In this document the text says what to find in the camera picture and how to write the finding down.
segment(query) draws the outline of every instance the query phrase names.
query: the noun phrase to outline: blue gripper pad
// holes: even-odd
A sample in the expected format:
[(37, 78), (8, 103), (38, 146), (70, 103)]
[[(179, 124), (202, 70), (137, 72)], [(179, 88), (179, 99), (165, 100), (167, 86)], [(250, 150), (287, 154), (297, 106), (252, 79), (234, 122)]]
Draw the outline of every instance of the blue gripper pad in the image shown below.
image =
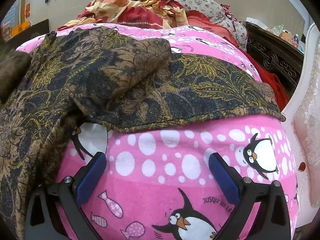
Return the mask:
[(209, 169), (227, 201), (235, 206), (238, 205), (240, 203), (239, 188), (214, 154), (209, 157)]
[(89, 200), (106, 169), (107, 158), (104, 154), (99, 154), (98, 158), (95, 158), (94, 156), (87, 166), (91, 166), (91, 168), (87, 171), (76, 189), (76, 203), (78, 206), (87, 203)]

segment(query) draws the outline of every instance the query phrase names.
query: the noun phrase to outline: fish print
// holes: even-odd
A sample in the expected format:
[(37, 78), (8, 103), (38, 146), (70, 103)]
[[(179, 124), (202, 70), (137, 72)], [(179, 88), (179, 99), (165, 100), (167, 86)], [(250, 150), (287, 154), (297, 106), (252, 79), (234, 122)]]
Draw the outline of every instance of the fish print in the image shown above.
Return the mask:
[(92, 212), (91, 212), (91, 221), (94, 221), (99, 227), (102, 228), (106, 228), (108, 223), (107, 221), (100, 216), (95, 216)]
[(111, 211), (111, 213), (114, 214), (117, 218), (122, 218), (123, 217), (122, 208), (120, 207), (120, 205), (116, 201), (108, 198), (106, 190), (104, 192), (102, 192), (98, 196), (98, 198), (101, 198), (106, 202), (106, 204), (107, 204), (109, 210)]
[(129, 240), (130, 237), (141, 237), (145, 233), (145, 228), (140, 222), (132, 222), (127, 226), (125, 231), (121, 230), (124, 237)]

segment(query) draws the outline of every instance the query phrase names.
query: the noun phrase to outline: plastic bag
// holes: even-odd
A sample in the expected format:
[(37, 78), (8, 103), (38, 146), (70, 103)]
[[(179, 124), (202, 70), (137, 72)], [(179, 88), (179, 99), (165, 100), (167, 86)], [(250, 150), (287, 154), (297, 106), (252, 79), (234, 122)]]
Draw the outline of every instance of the plastic bag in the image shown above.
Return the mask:
[(282, 32), (283, 28), (284, 28), (284, 25), (277, 25), (277, 26), (274, 26), (274, 27), (271, 29), (271, 31), (274, 33), (274, 35), (279, 36), (280, 33)]

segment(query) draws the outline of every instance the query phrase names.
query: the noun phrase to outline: wooden headboard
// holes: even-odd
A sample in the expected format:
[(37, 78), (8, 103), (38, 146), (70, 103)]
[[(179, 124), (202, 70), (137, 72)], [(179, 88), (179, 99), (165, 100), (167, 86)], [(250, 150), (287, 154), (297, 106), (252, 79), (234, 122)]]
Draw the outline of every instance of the wooden headboard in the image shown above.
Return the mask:
[(255, 24), (244, 25), (248, 31), (247, 52), (265, 70), (278, 76), (291, 98), (301, 76), (304, 54)]

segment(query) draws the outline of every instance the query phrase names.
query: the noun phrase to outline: brown floral fabric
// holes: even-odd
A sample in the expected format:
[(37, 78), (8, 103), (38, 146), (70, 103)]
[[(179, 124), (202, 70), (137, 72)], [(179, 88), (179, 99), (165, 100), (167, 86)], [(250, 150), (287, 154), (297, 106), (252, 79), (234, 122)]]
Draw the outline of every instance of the brown floral fabric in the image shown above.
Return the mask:
[(19, 239), (38, 184), (50, 184), (84, 116), (129, 132), (248, 114), (281, 121), (273, 92), (214, 57), (172, 54), (105, 27), (47, 35), (0, 109), (0, 214)]

